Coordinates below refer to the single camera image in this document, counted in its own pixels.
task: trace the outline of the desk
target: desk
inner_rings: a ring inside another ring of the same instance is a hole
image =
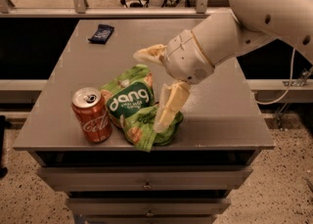
[[[236,60],[192,88],[172,143],[136,151],[114,128],[88,143],[71,110],[81,87],[109,82],[137,64],[138,49],[166,44],[200,19],[80,21],[29,115],[14,148],[41,165],[38,175],[68,194],[74,214],[102,223],[212,223],[230,204],[229,192],[249,165],[274,143]],[[107,45],[90,44],[99,23],[115,31]],[[172,79],[150,65],[156,97]]]

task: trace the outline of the white cable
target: white cable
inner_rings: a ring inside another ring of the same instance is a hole
[[[281,101],[287,94],[288,92],[290,91],[290,88],[291,88],[291,81],[292,81],[292,75],[293,75],[293,61],[294,61],[294,56],[295,56],[295,49],[293,48],[292,50],[292,56],[291,56],[291,75],[290,75],[290,81],[288,83],[288,87],[285,91],[285,93],[278,99],[276,99],[275,101],[272,101],[272,102],[268,102],[268,103],[262,103],[262,102],[258,102],[256,101],[257,104],[259,105],[271,105],[271,104],[274,104],[274,103],[278,103],[279,101]]]

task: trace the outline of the red soda can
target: red soda can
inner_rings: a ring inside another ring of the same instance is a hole
[[[85,138],[93,143],[103,142],[112,134],[105,98],[93,87],[79,89],[72,97],[75,112]]]

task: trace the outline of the can top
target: can top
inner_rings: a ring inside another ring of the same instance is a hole
[[[81,109],[87,109],[95,106],[101,99],[101,93],[93,87],[79,89],[72,97],[75,106]]]

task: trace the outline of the gray tabletop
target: gray tabletop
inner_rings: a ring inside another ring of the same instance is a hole
[[[96,20],[80,21],[14,143],[24,151],[134,151],[122,132],[113,128],[110,138],[97,145],[87,142],[70,107],[79,88],[101,87],[135,66],[133,53],[168,40],[201,20]],[[106,45],[88,38],[98,24],[114,26]],[[156,97],[162,84],[172,82],[162,67],[148,65]],[[253,100],[235,59],[217,67],[203,83],[193,86],[182,110],[185,116],[172,143],[153,150],[246,150],[274,147],[266,123]]]

